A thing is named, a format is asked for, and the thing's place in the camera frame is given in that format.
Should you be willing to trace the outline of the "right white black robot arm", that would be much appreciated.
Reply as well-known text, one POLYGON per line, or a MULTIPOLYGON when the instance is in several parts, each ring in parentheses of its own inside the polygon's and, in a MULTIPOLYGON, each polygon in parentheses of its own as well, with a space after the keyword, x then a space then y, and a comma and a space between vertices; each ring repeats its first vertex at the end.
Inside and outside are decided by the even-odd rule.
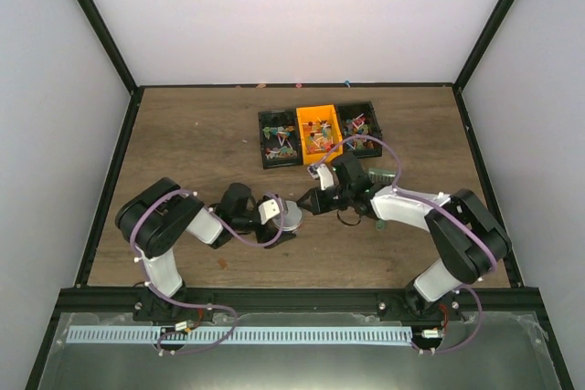
POLYGON ((446 294, 496 270, 512 249, 504 228, 471 190, 449 195, 401 189, 374 179, 353 153, 308 171, 319 185, 297 200, 301 209, 316 216, 351 208, 360 217, 430 234, 439 258, 405 289, 407 311, 416 319, 428 319, 446 294))

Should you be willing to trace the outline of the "clear plastic cup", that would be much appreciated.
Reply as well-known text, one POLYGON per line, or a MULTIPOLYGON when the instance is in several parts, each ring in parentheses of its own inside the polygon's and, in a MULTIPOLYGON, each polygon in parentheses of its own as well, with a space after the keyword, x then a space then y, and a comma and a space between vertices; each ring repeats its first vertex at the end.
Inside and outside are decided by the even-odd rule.
POLYGON ((294 233, 296 234, 302 227, 303 222, 299 222, 299 223, 284 223, 283 225, 281 225, 280 223, 277 224, 277 227, 279 227, 283 233, 294 233))

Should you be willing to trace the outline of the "green plastic scoop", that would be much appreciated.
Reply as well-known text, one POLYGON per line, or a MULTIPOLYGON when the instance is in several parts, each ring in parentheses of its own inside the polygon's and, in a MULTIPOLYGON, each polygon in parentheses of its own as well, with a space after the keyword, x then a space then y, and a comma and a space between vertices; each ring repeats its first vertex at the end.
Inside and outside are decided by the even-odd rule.
MULTIPOLYGON (((384 186, 392 185, 396 174, 389 170, 379 169, 379 168, 369 168, 368 176, 373 183, 382 184, 384 186)), ((376 231, 380 232, 384 230, 386 227, 386 222, 384 220, 378 219, 375 223, 376 231)))

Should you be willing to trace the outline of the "black candy bin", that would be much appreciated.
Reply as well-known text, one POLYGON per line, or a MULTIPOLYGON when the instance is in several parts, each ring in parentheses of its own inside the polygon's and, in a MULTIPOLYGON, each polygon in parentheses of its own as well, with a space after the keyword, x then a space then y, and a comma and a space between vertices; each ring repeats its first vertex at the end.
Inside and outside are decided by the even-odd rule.
MULTIPOLYGON (((371 101, 356 101, 335 105, 338 123, 344 139, 367 135, 382 139, 382 130, 371 101)), ((341 147, 344 153, 353 152, 358 158, 375 158, 382 155, 382 146, 369 139, 355 139, 341 147)))
POLYGON ((262 167, 272 169, 303 163, 295 109, 258 113, 262 167))

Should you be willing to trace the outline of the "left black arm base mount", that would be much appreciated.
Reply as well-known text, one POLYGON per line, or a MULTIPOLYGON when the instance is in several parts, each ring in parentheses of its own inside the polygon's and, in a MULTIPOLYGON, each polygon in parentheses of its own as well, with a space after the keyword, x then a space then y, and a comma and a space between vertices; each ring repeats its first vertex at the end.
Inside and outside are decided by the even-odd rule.
POLYGON ((134 321, 177 323, 180 321, 211 321, 213 311, 179 307, 153 294, 150 290, 139 294, 133 312, 134 321))

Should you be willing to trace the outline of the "white round cup lid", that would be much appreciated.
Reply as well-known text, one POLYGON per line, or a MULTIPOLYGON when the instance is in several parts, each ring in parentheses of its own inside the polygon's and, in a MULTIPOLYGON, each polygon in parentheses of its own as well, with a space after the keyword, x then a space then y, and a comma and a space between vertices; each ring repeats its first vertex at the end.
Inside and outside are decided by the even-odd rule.
POLYGON ((295 224, 299 222, 303 222, 303 211, 294 201, 286 200, 283 223, 295 224))

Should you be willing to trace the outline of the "orange candy bin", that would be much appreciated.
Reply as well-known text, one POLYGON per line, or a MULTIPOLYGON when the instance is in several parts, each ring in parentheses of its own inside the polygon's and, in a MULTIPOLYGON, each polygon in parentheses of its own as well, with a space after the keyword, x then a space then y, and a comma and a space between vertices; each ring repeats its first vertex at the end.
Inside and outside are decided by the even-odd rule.
POLYGON ((296 117, 304 164, 318 162, 343 140, 333 104, 299 107, 296 117))

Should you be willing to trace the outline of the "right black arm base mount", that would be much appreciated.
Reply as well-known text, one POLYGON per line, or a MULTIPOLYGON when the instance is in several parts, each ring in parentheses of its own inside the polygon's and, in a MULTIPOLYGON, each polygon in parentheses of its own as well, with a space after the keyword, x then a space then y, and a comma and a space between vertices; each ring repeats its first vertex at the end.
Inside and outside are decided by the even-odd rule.
POLYGON ((452 296, 434 302, 427 302, 415 290, 382 290, 376 294, 378 317, 384 321, 401 321, 403 324, 440 323, 459 321, 462 317, 458 309, 448 302, 452 296))

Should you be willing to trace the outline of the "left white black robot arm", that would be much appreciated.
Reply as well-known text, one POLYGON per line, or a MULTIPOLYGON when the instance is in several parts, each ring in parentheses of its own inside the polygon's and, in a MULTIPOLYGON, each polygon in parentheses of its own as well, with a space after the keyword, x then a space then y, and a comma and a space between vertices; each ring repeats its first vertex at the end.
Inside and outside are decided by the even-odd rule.
POLYGON ((232 238, 258 248, 274 248, 296 237, 303 213, 291 200, 265 195, 256 200, 242 183, 230 184, 220 201, 207 206, 197 193, 168 177, 152 184, 117 213, 115 225, 131 245, 156 290, 155 310, 166 320, 186 311, 185 282, 178 272, 174 245, 185 233, 217 249, 232 238))

